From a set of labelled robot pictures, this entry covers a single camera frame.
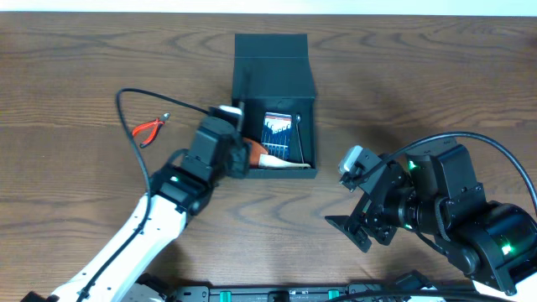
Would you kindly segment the orange scraper wooden handle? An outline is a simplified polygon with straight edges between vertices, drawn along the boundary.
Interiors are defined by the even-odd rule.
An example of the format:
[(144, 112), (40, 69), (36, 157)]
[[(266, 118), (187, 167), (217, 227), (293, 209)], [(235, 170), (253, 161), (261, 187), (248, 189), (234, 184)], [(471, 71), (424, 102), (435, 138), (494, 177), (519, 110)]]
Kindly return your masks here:
[(243, 138), (244, 143), (251, 145), (249, 165), (259, 169), (310, 169), (309, 164), (292, 163), (269, 155), (268, 150), (260, 143), (250, 138)]

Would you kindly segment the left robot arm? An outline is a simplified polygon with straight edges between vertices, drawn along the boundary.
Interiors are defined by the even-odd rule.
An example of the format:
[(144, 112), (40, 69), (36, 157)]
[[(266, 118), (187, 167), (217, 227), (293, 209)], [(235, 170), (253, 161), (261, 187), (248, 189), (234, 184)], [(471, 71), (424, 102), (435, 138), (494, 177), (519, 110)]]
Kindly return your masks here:
[(170, 155), (150, 178), (150, 190), (107, 245), (71, 280), (26, 301), (119, 301), (154, 258), (209, 203), (222, 178), (248, 172), (250, 147), (236, 127), (205, 117), (188, 149)]

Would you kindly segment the red handled pliers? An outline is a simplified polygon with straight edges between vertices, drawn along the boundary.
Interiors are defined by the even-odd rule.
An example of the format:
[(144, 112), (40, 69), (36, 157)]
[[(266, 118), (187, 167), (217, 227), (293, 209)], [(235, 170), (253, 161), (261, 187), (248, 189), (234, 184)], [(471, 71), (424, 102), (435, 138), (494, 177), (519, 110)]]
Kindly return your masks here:
[(139, 124), (131, 131), (131, 135), (134, 138), (144, 131), (150, 131), (150, 134), (146, 137), (146, 139), (139, 144), (140, 148), (148, 147), (156, 139), (160, 129), (165, 125), (169, 117), (170, 113), (166, 112), (153, 121)]

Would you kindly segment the blue screwdriver set case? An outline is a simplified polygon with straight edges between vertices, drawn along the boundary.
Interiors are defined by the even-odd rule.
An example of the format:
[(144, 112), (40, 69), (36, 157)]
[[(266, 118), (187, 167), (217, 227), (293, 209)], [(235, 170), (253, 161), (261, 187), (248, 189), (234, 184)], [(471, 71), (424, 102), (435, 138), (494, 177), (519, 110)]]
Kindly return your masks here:
[(289, 158), (292, 116), (289, 114), (266, 112), (263, 120), (261, 144), (268, 154), (279, 159)]

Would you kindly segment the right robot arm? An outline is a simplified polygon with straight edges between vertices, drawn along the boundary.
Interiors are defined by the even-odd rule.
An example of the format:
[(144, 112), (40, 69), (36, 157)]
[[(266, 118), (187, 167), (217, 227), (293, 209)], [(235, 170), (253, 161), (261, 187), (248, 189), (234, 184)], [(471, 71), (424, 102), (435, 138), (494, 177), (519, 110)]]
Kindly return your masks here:
[(359, 145), (339, 164), (340, 182), (362, 198), (326, 221), (362, 252), (388, 246), (399, 229), (416, 234), (483, 294), (536, 299), (536, 221), (519, 206), (488, 200), (471, 156), (454, 138), (426, 138), (396, 154)]

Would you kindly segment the small black claw hammer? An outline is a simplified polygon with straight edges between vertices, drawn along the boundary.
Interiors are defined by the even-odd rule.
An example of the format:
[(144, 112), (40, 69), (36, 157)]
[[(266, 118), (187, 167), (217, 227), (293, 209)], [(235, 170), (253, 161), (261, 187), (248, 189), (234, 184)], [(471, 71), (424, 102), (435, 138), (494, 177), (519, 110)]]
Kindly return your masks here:
[(251, 79), (252, 79), (252, 72), (251, 72), (251, 69), (248, 67), (248, 68), (245, 68), (243, 70), (243, 73), (242, 73), (242, 82), (241, 82), (241, 86), (240, 86), (240, 94), (239, 94), (239, 99), (238, 99), (238, 108), (241, 110), (241, 115), (240, 115), (240, 118), (238, 120), (238, 124), (237, 124), (237, 130), (239, 132), (242, 131), (242, 127), (243, 127), (243, 124), (244, 124), (244, 119), (245, 119), (245, 116), (246, 116), (246, 113), (245, 113), (245, 106), (246, 106), (246, 100), (248, 98), (248, 92), (249, 92), (249, 88), (250, 88), (250, 82), (251, 82)]

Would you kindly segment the silver combination wrench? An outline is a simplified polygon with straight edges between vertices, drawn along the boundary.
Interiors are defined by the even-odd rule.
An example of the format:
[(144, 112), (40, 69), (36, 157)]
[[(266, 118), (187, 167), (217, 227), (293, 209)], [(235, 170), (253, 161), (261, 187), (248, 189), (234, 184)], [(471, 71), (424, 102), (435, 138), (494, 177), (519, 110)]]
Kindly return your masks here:
[(301, 115), (297, 113), (295, 115), (295, 132), (296, 132), (296, 136), (297, 136), (297, 144), (298, 144), (299, 149), (300, 149), (301, 163), (304, 164), (305, 159), (304, 159), (304, 151), (303, 151), (302, 142), (301, 142), (301, 136), (300, 136), (300, 122), (301, 122)]

